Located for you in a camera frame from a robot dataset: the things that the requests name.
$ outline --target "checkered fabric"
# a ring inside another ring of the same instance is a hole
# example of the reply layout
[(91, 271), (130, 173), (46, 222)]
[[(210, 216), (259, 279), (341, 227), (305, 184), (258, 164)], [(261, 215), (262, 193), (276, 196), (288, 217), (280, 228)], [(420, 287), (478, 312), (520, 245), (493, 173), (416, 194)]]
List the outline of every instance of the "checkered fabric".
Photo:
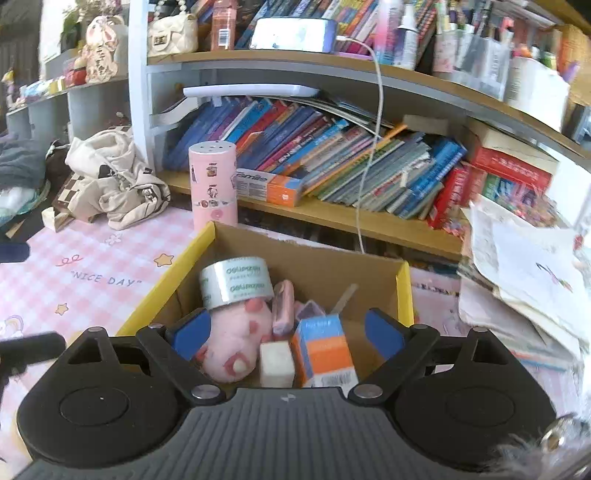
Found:
[[(109, 228), (104, 216), (59, 233), (43, 229), (29, 241), (25, 263), (0, 265), (0, 338), (55, 330), (71, 343), (95, 325), (114, 335), (194, 237), (191, 212), (174, 208), (123, 231)], [(5, 390), (0, 458), (11, 475), (29, 461), (16, 410), (49, 365), (29, 368)], [(0, 480), (5, 468), (0, 460)]]

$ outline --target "beige cloth bag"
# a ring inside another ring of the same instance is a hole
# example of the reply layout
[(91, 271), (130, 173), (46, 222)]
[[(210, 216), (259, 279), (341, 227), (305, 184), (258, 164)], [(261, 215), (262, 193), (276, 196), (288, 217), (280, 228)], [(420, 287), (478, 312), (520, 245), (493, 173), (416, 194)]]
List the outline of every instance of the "beige cloth bag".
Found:
[(109, 226), (123, 230), (158, 215), (170, 202), (168, 185), (136, 156), (126, 133), (106, 130), (88, 140), (75, 138), (66, 164), (84, 177), (69, 206), (76, 218), (106, 213)]

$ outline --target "pink bottle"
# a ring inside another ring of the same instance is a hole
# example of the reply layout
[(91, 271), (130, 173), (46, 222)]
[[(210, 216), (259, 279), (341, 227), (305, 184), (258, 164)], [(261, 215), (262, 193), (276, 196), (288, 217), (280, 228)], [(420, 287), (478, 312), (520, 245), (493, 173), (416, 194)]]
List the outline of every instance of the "pink bottle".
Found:
[(201, 142), (189, 148), (195, 231), (200, 231), (210, 220), (238, 224), (235, 174), (236, 145), (233, 143)]

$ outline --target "wooden shelf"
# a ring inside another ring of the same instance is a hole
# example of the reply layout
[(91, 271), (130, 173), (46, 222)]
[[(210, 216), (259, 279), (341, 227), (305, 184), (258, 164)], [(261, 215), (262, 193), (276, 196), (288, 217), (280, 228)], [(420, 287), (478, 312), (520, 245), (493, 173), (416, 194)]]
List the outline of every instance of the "wooden shelf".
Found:
[[(228, 50), (165, 55), (148, 61), (148, 69), (156, 69), (153, 72), (166, 71), (167, 66), (292, 71), (376, 83), (374, 64), (369, 60), (299, 51)], [(505, 128), (527, 141), (541, 142), (591, 171), (591, 152), (526, 113), (457, 83), (388, 65), (381, 69), (385, 87), (453, 105), (468, 116)]]
[[(174, 192), (190, 194), (189, 174), (163, 171), (158, 175)], [(355, 209), (321, 202), (305, 197), (295, 208), (251, 199), (239, 199), (239, 204), (253, 210), (274, 213), (337, 230), (355, 233)], [(451, 260), (459, 260), (462, 242), (441, 230), (432, 230), (420, 220), (402, 220), (386, 212), (361, 211), (361, 231), (365, 236), (404, 247), (415, 248)]]

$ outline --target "paper sheet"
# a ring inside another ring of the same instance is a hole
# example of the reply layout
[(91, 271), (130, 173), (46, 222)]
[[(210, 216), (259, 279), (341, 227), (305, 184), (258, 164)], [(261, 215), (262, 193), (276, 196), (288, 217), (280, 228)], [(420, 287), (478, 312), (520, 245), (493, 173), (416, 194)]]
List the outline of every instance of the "paper sheet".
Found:
[(492, 230), (499, 288), (588, 342), (589, 299), (583, 276), (570, 258), (549, 252), (502, 223), (494, 223)]

